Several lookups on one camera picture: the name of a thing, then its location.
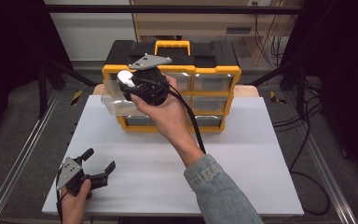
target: gray floor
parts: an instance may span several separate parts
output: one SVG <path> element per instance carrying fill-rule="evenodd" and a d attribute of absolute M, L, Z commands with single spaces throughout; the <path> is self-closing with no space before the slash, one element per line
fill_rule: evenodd
<path fill-rule="evenodd" d="M 263 63 L 258 67 L 252 66 L 243 43 L 237 38 L 232 39 L 232 41 L 243 68 L 241 84 L 256 79 L 272 69 L 267 63 Z M 98 70 L 79 70 L 79 72 L 96 81 L 101 81 L 102 79 L 102 75 Z M 309 79 L 315 85 L 319 85 L 317 78 L 309 77 Z M 49 190 L 67 149 L 67 144 L 71 141 L 72 132 L 76 129 L 76 123 L 81 116 L 87 96 L 92 93 L 92 88 L 84 86 L 71 78 L 67 80 L 68 84 L 65 90 L 61 92 L 58 104 L 52 112 L 45 130 L 38 139 L 15 188 L 7 199 L 0 216 L 1 220 L 4 218 L 6 220 L 8 218 L 32 219 L 33 223 L 38 222 L 36 219 L 57 220 L 55 216 L 41 212 L 45 201 L 45 193 Z M 295 115 L 289 104 L 274 103 L 270 100 L 271 91 L 274 91 L 280 100 L 287 100 L 285 99 L 287 94 L 292 94 L 291 92 L 281 92 L 279 90 L 279 80 L 280 78 L 276 77 L 258 87 L 260 95 L 265 99 L 272 122 L 290 119 Z M 82 90 L 83 93 L 78 103 L 71 105 L 72 98 L 78 90 Z M 0 187 L 12 164 L 21 153 L 21 149 L 36 123 L 38 107 L 36 82 L 17 88 L 9 96 L 9 105 L 0 122 Z M 318 113 L 312 117 L 310 127 L 313 138 L 323 153 L 358 221 L 358 164 L 356 161 L 342 158 L 340 145 L 323 114 Z M 289 165 L 299 151 L 303 135 L 300 128 L 276 132 L 276 134 L 283 156 Z M 300 156 L 295 170 L 310 175 L 319 183 L 322 183 L 308 148 Z M 293 175 L 293 179 L 303 206 L 312 211 L 322 211 L 326 203 L 322 192 L 309 180 L 301 176 Z M 117 218 L 98 217 L 96 220 L 113 222 Z M 303 217 L 267 217 L 265 221 L 266 223 L 341 223 L 333 205 L 323 216 L 306 213 Z"/>

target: yellow storage drawer cabinet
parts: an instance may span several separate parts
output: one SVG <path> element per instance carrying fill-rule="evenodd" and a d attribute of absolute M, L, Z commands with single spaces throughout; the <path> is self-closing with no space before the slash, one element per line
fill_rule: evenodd
<path fill-rule="evenodd" d="M 138 43 L 117 40 L 103 66 L 104 90 L 102 102 L 127 132 L 156 132 L 150 118 L 127 101 L 117 84 L 117 74 L 130 69 L 130 64 L 145 55 L 157 55 L 172 60 L 159 65 L 161 73 L 176 78 L 178 90 L 192 108 L 200 131 L 222 132 L 225 118 L 234 97 L 235 84 L 240 80 L 235 51 L 229 41 L 194 43 L 186 40 L 158 40 Z M 188 120 L 188 128 L 194 131 Z"/>

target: white table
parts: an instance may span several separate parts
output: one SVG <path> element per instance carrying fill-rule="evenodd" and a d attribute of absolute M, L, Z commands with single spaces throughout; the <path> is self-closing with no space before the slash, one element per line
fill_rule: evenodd
<path fill-rule="evenodd" d="M 183 177 L 185 166 L 158 133 L 125 133 L 91 95 L 66 152 L 94 155 L 83 162 L 86 174 L 101 173 L 111 162 L 117 168 L 107 187 L 96 189 L 86 212 L 94 216 L 200 216 L 194 192 Z M 296 195 L 263 98 L 236 97 L 226 129 L 204 133 L 212 154 L 247 195 L 260 216 L 298 216 L 304 212 Z M 42 209 L 57 214 L 55 182 Z"/>

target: clear plastic drawer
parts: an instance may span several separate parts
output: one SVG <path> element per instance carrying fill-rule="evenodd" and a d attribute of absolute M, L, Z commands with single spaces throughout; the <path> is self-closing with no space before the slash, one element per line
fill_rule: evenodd
<path fill-rule="evenodd" d="M 199 127 L 219 127 L 220 123 L 222 122 L 222 118 L 222 116 L 196 116 Z"/>
<path fill-rule="evenodd" d="M 193 96 L 194 111 L 224 112 L 227 103 L 225 96 Z"/>
<path fill-rule="evenodd" d="M 164 73 L 170 77 L 176 78 L 178 91 L 191 91 L 191 75 L 188 73 Z"/>
<path fill-rule="evenodd" d="M 230 74 L 196 74 L 193 91 L 229 91 L 232 78 Z"/>
<path fill-rule="evenodd" d="M 153 126 L 153 121 L 150 117 L 143 116 L 124 116 L 127 126 Z"/>
<path fill-rule="evenodd" d="M 132 101 L 126 100 L 116 80 L 106 80 L 101 102 L 112 116 L 143 115 Z"/>

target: jacket sleeve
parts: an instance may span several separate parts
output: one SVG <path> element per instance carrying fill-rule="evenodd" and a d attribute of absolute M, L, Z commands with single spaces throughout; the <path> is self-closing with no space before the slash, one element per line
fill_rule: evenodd
<path fill-rule="evenodd" d="M 185 170 L 207 224 L 263 223 L 248 198 L 219 163 L 205 155 Z"/>

